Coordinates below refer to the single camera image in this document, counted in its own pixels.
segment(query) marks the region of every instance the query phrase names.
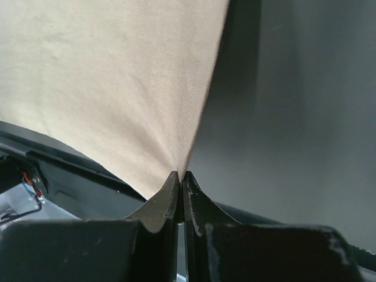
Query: beige cloth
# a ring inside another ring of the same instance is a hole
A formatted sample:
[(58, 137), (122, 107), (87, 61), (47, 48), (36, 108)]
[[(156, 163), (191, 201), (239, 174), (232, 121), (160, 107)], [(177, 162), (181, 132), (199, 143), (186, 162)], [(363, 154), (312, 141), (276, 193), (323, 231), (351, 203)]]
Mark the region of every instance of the beige cloth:
[(0, 0), (0, 120), (145, 198), (183, 176), (227, 0)]

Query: folded fabric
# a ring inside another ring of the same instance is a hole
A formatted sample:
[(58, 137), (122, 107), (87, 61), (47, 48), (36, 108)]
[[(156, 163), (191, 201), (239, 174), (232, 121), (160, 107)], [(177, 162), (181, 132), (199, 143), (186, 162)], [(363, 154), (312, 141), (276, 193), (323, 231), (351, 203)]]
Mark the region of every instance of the folded fabric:
[(0, 120), (154, 195), (185, 173), (227, 0), (0, 0)]

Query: fabric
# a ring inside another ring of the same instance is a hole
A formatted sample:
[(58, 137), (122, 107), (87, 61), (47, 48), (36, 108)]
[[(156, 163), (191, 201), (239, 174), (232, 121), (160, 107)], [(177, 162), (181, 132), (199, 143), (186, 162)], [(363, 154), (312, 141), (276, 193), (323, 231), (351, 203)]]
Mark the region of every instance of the fabric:
[(185, 173), (227, 0), (0, 0), (0, 120), (145, 198)]

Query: gray surface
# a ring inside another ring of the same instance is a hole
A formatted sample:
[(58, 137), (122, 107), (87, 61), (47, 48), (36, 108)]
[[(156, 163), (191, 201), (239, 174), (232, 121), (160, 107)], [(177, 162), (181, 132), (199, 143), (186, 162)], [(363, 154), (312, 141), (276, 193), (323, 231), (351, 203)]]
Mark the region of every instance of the gray surface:
[[(373, 0), (263, 1), (258, 68), (242, 39), (213, 78), (189, 166), (205, 193), (376, 250), (375, 15)], [(252, 28), (235, 26), (234, 42)]]

